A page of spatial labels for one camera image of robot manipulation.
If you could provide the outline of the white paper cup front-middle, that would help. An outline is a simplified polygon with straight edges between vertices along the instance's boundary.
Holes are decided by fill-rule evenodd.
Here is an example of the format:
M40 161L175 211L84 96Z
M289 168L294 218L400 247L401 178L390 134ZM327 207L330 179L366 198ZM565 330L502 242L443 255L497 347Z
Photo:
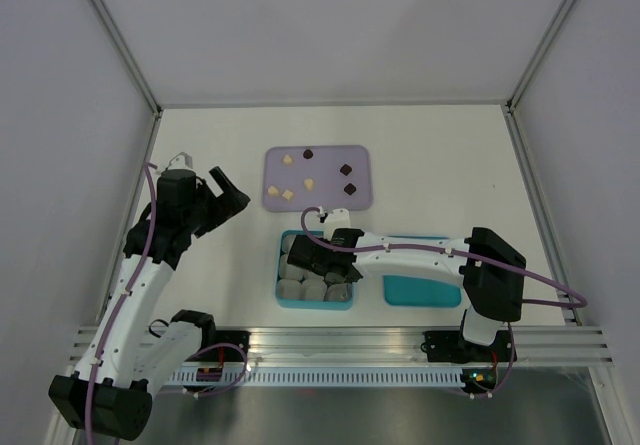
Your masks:
M308 279L301 284L301 297L304 301L324 301L327 285L322 280Z

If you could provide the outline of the white paper cup back-left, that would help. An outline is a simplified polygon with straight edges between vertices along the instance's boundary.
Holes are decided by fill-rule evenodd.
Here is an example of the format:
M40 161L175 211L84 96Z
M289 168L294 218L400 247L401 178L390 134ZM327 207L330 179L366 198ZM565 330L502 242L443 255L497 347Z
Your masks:
M296 238L295 234L286 235L281 242L281 251L283 254L288 254L291 250L293 242Z

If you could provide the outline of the white paper cup middle-left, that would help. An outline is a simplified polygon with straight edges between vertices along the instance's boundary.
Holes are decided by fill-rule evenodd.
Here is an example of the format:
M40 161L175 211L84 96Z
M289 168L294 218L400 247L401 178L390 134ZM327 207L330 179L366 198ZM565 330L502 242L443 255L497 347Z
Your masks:
M278 278L280 280L294 280L301 282L304 279L304 271L288 263L288 254L284 254L279 259Z

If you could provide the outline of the white paper cup front-left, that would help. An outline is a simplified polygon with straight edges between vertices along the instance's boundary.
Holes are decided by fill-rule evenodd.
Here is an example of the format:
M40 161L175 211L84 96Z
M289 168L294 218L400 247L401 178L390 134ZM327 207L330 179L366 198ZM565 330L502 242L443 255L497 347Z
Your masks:
M300 300L302 283L292 279L281 279L276 284L276 296L280 300Z

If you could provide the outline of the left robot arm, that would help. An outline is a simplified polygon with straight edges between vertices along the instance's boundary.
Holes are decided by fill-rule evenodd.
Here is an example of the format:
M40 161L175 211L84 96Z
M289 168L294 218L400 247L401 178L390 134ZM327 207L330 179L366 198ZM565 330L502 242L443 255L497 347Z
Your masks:
M223 359L245 350L220 340L214 317L178 311L147 351L142 339L164 288L193 239L242 212L249 197L219 167L209 172L221 192L187 167L146 177L150 201L126 235L124 258L97 331L74 370L55 376L48 395L67 424L85 434L136 440L147 425L155 396L187 360Z

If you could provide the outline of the dark chocolate right upper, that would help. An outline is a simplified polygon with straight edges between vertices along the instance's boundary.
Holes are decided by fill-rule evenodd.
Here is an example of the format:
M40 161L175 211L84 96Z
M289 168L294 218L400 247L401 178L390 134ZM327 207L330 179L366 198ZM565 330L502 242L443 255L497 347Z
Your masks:
M341 168L340 168L340 172L345 175L348 176L351 172L352 172L352 167L348 164L344 164Z

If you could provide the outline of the left aluminium frame post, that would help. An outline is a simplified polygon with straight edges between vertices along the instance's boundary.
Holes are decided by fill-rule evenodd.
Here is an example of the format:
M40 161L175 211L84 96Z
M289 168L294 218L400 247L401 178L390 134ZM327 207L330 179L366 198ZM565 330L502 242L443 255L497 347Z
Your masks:
M162 107L152 91L148 80L135 58L125 36L111 13L106 0L87 0L100 26L118 55L130 80L151 113L151 125L147 133L144 153L141 158L146 161L152 153L157 124L162 114Z

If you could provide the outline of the white paper cup front-right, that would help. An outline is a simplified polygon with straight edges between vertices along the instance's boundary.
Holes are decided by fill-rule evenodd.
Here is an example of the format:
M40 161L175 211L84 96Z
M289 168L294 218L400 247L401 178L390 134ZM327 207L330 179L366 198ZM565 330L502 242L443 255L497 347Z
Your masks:
M329 286L324 300L327 302L349 302L351 297L351 285L343 283Z

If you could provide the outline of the white paper cup centre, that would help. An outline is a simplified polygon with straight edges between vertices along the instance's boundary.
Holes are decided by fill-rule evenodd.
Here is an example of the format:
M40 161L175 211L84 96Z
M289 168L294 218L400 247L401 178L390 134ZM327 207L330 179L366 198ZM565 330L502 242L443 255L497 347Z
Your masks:
M308 270L303 270L302 271L302 278L304 281L308 281L308 280L315 280L315 281L324 281L324 277L321 275L316 274L315 272L312 271L308 271Z

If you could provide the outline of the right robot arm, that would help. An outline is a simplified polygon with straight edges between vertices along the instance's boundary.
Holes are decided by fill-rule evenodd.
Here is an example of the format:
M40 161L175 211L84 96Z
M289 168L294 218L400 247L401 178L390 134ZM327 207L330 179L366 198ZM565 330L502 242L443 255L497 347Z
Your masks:
M502 327L522 315L526 258L498 234L475 227L462 239L420 239L338 228L329 239L302 232L287 252L287 263L328 284L370 277L406 277L441 282L465 292L469 305L456 336L459 353L478 360Z

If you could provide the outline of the teal chocolate box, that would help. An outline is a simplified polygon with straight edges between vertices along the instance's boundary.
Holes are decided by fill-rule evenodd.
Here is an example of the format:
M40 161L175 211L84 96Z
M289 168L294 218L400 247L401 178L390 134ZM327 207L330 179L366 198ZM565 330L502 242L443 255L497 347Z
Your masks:
M281 242L286 235L291 235L291 234L295 234L296 236L298 236L302 234L302 231L287 230L281 235L279 258L276 260L276 276L275 276L275 287L274 287L274 295L278 304L283 308L290 308L290 309L323 310L323 311L346 311L350 309L354 302L354 295L355 295L353 285L350 283L347 283L351 285L351 292L352 292L352 297L349 302L327 302L325 300L324 301L304 301L302 297L300 300L280 300L277 298L276 284L280 280L278 278L279 259L282 255L284 255L281 251Z

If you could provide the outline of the right aluminium frame post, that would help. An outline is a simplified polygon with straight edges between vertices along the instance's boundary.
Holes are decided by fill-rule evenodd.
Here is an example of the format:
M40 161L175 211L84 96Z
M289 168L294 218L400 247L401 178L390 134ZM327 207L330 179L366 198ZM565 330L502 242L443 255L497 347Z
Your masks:
M531 205L545 258L552 277L564 284L569 283L565 257L544 196L531 147L527 143L524 122L519 118L519 109L579 2L580 0L560 1L513 91L501 104L502 114Z

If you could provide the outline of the teal box lid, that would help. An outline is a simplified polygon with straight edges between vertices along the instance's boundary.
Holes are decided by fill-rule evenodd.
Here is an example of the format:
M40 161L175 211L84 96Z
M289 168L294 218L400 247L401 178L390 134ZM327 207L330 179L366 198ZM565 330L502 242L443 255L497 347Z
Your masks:
M382 269L389 305L451 309L461 304L461 258L415 248L394 254L393 263Z

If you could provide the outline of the aluminium mounting rail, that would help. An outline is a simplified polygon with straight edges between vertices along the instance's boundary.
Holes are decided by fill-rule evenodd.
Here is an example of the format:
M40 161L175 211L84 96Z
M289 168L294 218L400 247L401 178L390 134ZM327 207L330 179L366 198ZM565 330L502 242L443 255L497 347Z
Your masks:
M519 367L611 367L604 333L594 326L514 326ZM427 338L455 327L249 327L250 361L265 366L408 367L425 364Z

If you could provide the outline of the dark chocolate right lower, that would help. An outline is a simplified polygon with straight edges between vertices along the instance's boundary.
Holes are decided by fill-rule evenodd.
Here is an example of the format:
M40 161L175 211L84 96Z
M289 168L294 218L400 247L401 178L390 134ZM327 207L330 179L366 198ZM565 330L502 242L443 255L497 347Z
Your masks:
M344 192L349 196L353 195L356 191L357 191L357 187L352 183L348 183L344 187Z

